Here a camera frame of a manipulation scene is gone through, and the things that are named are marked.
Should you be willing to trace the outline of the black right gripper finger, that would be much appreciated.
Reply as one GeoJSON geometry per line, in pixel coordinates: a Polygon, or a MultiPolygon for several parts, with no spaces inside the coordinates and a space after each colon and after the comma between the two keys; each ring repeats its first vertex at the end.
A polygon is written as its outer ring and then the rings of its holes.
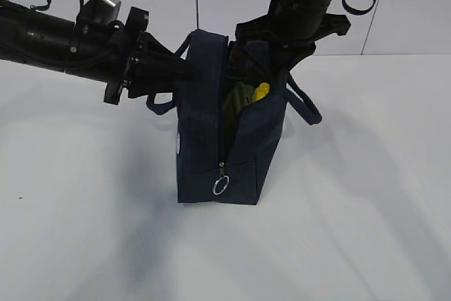
{"type": "Polygon", "coordinates": [[[286,85],[290,71],[303,60],[301,52],[280,52],[278,54],[278,84],[286,85]]]}
{"type": "Polygon", "coordinates": [[[265,79],[268,76],[266,52],[259,42],[240,45],[230,43],[228,55],[229,79],[265,79]]]}

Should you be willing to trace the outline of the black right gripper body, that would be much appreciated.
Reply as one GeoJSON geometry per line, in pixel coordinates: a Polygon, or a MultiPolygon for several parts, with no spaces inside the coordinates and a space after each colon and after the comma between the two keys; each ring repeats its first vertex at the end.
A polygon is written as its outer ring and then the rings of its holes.
{"type": "Polygon", "coordinates": [[[235,38],[240,45],[253,41],[267,42],[269,55],[276,66],[280,52],[301,52],[305,59],[315,52],[317,41],[334,34],[344,36],[350,27],[350,21],[345,15],[326,13],[281,19],[273,14],[266,14],[237,24],[235,38]]]}

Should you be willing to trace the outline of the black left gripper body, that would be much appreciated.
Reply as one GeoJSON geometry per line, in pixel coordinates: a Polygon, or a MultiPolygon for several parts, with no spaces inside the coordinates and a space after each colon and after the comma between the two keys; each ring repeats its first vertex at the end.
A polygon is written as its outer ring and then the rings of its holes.
{"type": "Polygon", "coordinates": [[[111,41],[118,54],[113,60],[113,77],[104,91],[104,103],[119,104],[123,90],[130,94],[137,87],[135,71],[141,61],[142,36],[148,23],[149,12],[132,6],[124,28],[114,33],[111,41]]]}

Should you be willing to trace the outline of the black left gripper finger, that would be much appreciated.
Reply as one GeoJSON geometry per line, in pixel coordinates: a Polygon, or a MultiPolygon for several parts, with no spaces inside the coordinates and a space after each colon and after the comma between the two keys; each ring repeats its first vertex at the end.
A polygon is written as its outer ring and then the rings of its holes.
{"type": "Polygon", "coordinates": [[[128,98],[144,97],[151,94],[172,92],[175,73],[127,73],[128,98]]]}
{"type": "Polygon", "coordinates": [[[186,36],[175,52],[167,49],[153,35],[141,35],[140,65],[151,75],[189,79],[194,76],[194,66],[182,58],[190,45],[192,33],[186,36]]]}

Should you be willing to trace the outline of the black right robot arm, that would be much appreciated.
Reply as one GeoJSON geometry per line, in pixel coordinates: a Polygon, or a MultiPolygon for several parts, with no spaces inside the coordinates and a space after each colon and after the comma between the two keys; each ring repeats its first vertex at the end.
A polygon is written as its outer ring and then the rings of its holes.
{"type": "Polygon", "coordinates": [[[250,84],[275,78],[311,56],[316,42],[344,36],[345,15],[328,13],[331,0],[271,0],[267,14],[239,23],[228,57],[228,79],[250,84]]]}

